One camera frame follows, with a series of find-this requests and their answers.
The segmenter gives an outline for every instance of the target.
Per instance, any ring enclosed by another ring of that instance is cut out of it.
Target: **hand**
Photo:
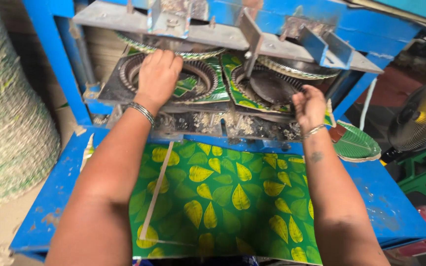
[[[292,100],[300,128],[303,133],[307,133],[323,124],[326,102],[323,93],[319,89],[310,85],[304,85],[302,88],[306,92],[294,94]]]
[[[134,102],[155,116],[172,96],[182,66],[182,57],[172,51],[157,49],[146,56],[139,70],[139,89]]]

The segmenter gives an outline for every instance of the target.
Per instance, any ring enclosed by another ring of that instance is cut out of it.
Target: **bracelet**
[[[154,128],[154,116],[144,106],[135,102],[130,102],[127,106],[134,108],[138,110],[141,114],[143,114],[147,118],[147,120],[149,120],[149,122],[151,123],[152,129]]]
[[[324,127],[325,127],[325,124],[321,124],[321,125],[313,128],[312,130],[308,131],[308,133],[302,135],[302,140],[312,136],[313,134],[315,134],[316,132],[318,132],[319,130],[321,130]]]

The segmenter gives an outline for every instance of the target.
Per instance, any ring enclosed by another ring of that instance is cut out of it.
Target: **electric fan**
[[[406,152],[426,148],[426,85],[409,95],[402,110],[392,119],[387,138],[392,147],[382,154],[383,165]]]

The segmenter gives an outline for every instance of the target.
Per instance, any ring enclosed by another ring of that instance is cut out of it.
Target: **tattoo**
[[[314,151],[312,154],[311,154],[311,160],[313,161],[313,162],[319,162],[319,161],[321,161],[323,159],[323,153],[321,152],[321,151]]]

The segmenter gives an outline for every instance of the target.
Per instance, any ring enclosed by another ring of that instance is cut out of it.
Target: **white cable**
[[[369,90],[367,91],[366,100],[364,101],[363,112],[361,112],[361,118],[359,119],[359,129],[364,129],[364,119],[366,118],[367,109],[369,107],[369,102],[373,96],[374,87],[376,86],[377,77],[371,82]]]

